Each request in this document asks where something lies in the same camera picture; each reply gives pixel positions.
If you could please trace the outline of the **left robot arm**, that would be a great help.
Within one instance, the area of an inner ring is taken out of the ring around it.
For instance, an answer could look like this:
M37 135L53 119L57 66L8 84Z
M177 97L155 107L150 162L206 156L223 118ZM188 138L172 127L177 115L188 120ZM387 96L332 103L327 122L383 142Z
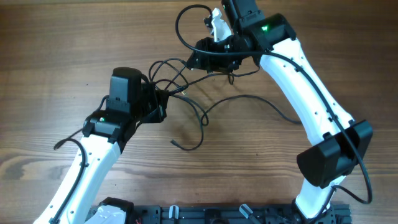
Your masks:
M110 79L109 94L89 115L80 130L83 137L66 142L78 152L60 187L36 223L134 223L134 205L107 198L97 208L93 202L106 174L117 162L127 142L144 123L161 123L170 93L158 90L141 71L118 67Z

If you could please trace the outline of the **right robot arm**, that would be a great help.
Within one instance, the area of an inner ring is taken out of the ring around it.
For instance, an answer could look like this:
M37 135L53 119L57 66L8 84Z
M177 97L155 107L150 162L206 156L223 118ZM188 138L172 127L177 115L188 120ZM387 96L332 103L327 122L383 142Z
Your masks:
M230 74L252 57L278 84L311 144L297 156L304 181L294 201L294 220L322 221L332 196L355 167L361 169L371 191L363 158L373 129L367 121L356 122L332 97L288 20L281 14L266 16L254 1L223 1L222 5L205 18L210 36L192 47L188 66Z

